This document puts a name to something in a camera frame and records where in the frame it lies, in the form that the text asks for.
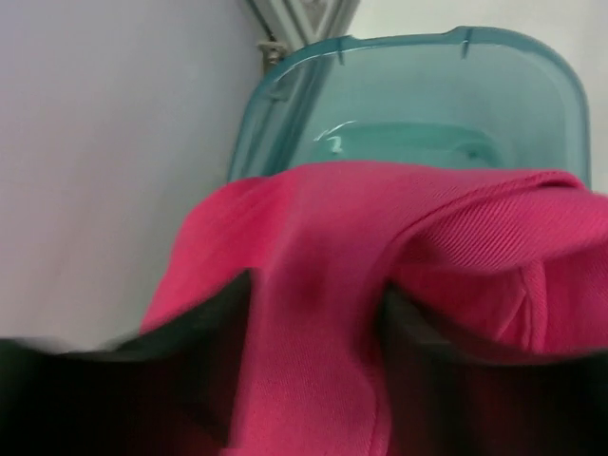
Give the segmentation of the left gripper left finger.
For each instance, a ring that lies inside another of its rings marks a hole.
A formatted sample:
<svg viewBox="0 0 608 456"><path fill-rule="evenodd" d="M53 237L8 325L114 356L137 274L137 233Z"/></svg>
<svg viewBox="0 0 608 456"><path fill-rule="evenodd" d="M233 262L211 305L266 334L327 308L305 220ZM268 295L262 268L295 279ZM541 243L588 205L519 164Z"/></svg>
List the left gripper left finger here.
<svg viewBox="0 0 608 456"><path fill-rule="evenodd" d="M98 351L1 342L5 455L218 455L231 445L250 309L237 275L185 313Z"/></svg>

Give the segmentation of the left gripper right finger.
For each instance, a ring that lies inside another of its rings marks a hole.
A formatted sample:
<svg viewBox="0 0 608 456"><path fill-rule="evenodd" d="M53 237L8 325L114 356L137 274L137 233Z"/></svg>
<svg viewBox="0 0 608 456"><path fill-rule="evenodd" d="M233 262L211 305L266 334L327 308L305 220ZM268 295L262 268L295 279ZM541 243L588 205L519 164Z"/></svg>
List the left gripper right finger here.
<svg viewBox="0 0 608 456"><path fill-rule="evenodd" d="M607 354L496 364L440 335L390 286L377 313L390 455L604 455Z"/></svg>

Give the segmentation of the pink magenta trousers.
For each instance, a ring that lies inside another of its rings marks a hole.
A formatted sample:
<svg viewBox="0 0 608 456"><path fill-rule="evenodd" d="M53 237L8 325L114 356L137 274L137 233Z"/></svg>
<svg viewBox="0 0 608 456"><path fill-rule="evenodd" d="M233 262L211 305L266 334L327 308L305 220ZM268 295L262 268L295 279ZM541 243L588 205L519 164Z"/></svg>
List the pink magenta trousers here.
<svg viewBox="0 0 608 456"><path fill-rule="evenodd" d="M551 170L303 165L230 183L176 238L145 331L253 273L232 455L429 454L409 356L406 420L372 320L389 283L457 348L536 363L607 345L607 199Z"/></svg>

